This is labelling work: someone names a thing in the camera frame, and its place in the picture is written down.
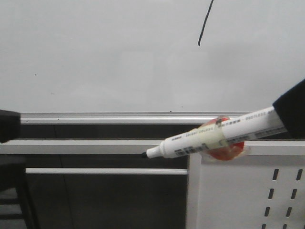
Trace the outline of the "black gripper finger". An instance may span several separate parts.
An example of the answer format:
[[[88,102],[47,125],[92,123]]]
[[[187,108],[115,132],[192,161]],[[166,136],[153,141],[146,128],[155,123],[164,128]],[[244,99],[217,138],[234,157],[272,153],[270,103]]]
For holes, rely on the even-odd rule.
[[[305,80],[281,95],[273,107],[292,138],[305,137]]]
[[[0,142],[6,143],[20,136],[20,113],[13,111],[0,111]]]

